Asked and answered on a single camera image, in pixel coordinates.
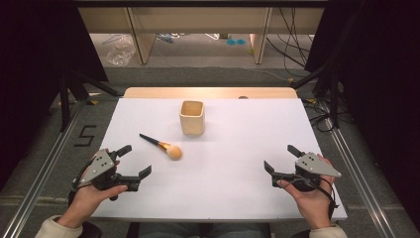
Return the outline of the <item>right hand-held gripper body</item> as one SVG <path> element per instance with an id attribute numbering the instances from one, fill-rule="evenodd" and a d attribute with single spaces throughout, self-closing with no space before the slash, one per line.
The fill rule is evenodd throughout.
<path id="1" fill-rule="evenodd" d="M 297 158 L 295 172 L 292 174 L 278 173 L 271 169 L 271 183 L 278 187 L 279 180 L 285 180 L 299 191 L 307 192 L 316 189 L 322 176 L 340 178 L 342 174 L 328 165 L 314 153 L 292 152 Z"/>

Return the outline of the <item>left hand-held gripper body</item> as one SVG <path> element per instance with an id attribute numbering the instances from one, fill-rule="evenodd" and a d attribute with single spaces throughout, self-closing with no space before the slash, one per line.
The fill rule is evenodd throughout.
<path id="1" fill-rule="evenodd" d="M 140 185 L 139 176 L 124 177 L 117 173 L 117 151 L 99 150 L 82 168 L 71 184 L 71 198 L 78 190 L 93 185 L 99 190 L 106 190 L 117 185 L 126 185 L 127 191 L 137 191 Z"/>

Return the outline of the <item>makeup brush with black handle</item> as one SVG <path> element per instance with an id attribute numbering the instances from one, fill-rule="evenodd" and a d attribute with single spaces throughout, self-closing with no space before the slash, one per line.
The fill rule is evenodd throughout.
<path id="1" fill-rule="evenodd" d="M 149 143 L 157 146 L 160 150 L 166 153 L 172 160 L 179 160 L 182 157 L 182 151 L 177 146 L 156 140 L 144 134 L 141 134 L 140 137 L 148 141 Z"/>

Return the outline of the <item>square wooden cup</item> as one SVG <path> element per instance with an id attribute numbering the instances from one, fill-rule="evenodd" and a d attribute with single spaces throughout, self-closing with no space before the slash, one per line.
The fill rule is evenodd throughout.
<path id="1" fill-rule="evenodd" d="M 202 135 L 205 131 L 205 107 L 202 101 L 185 100 L 182 102 L 179 119 L 185 135 Z"/>

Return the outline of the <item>person's left hand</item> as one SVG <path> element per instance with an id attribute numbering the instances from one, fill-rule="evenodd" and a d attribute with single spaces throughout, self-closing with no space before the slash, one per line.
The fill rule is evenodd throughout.
<path id="1" fill-rule="evenodd" d="M 117 185 L 106 190 L 99 190 L 93 185 L 87 185 L 78 190 L 72 204 L 58 219 L 57 223 L 67 228 L 78 228 L 88 220 L 100 203 L 126 191 L 126 185 Z"/>

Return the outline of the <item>person's right hand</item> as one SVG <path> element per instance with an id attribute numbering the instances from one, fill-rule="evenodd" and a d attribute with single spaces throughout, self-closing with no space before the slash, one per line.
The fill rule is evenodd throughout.
<path id="1" fill-rule="evenodd" d="M 285 180 L 279 180 L 277 184 L 293 197 L 300 214 L 312 230 L 332 226 L 329 216 L 330 199 L 326 194 L 320 190 L 299 191 Z"/>

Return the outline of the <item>black metal stand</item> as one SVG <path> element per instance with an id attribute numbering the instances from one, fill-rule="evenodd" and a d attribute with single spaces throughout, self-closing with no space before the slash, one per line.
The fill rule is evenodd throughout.
<path id="1" fill-rule="evenodd" d="M 86 101 L 89 98 L 89 94 L 84 87 L 84 83 L 93 85 L 109 95 L 122 96 L 121 92 L 88 76 L 85 73 L 73 69 L 66 70 L 62 75 L 59 84 L 59 96 L 61 102 L 61 132 L 63 132 L 70 123 L 68 92 L 71 92 L 77 101 Z"/>
<path id="2" fill-rule="evenodd" d="M 312 93 L 316 98 L 324 97 L 327 94 L 330 95 L 329 115 L 332 120 L 333 128 L 338 128 L 339 78 L 337 71 L 332 66 L 324 64 L 297 82 L 292 83 L 291 87 L 293 89 L 298 89 L 314 79 L 316 79 L 317 82 L 313 87 Z"/>

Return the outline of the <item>wooden table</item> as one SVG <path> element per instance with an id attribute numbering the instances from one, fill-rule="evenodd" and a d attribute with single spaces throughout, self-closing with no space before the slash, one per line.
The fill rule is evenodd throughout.
<path id="1" fill-rule="evenodd" d="M 125 98 L 297 98 L 290 87 L 129 87 Z"/>

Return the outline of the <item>clear plastic bag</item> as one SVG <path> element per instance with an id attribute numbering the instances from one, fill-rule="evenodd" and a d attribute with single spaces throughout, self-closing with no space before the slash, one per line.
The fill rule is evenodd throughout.
<path id="1" fill-rule="evenodd" d="M 127 66 L 135 53 L 136 48 L 132 42 L 127 37 L 123 37 L 108 52 L 106 61 L 115 66 Z"/>

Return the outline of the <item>black curtain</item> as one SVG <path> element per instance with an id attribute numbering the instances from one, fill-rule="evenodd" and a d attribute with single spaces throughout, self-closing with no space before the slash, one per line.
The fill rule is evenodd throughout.
<path id="1" fill-rule="evenodd" d="M 373 158 L 420 232 L 420 0 L 329 0 L 308 71 L 326 62 L 350 16 L 340 80 Z"/>
<path id="2" fill-rule="evenodd" d="M 79 10 L 45 0 L 0 0 L 0 190 L 69 69 L 107 79 Z"/>

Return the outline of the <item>beige desk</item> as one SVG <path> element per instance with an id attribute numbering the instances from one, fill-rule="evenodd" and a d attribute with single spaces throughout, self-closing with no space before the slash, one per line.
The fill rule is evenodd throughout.
<path id="1" fill-rule="evenodd" d="M 255 63 L 263 62 L 265 37 L 286 34 L 314 35 L 323 8 L 298 7 L 99 7 L 78 9 L 90 34 L 133 37 L 138 62 L 149 60 L 157 33 L 248 34 Z"/>

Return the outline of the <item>aluminium floor rail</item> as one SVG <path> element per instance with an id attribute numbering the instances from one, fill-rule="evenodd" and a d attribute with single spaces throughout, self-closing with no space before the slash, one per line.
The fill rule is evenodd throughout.
<path id="1" fill-rule="evenodd" d="M 375 198 L 368 181 L 363 175 L 354 155 L 352 154 L 342 132 L 340 129 L 333 125 L 333 119 L 330 118 L 326 122 L 332 129 L 332 138 L 338 148 L 340 155 L 346 165 L 350 176 L 355 183 L 355 186 L 360 194 L 362 201 L 364 202 L 365 208 L 381 238 L 395 238 L 388 218 L 384 211 L 380 207 L 377 199 Z"/>
<path id="2" fill-rule="evenodd" d="M 12 216 L 5 232 L 0 238 L 19 238 L 27 220 L 29 219 L 38 197 L 45 187 L 56 162 L 58 161 L 62 150 L 74 128 L 75 123 L 79 117 L 81 110 L 84 107 L 84 101 L 76 101 L 71 109 L 70 119 L 68 124 L 62 129 L 55 140 L 49 155 L 39 169 L 36 178 L 33 180 L 29 191 L 19 203 L 18 209 Z"/>

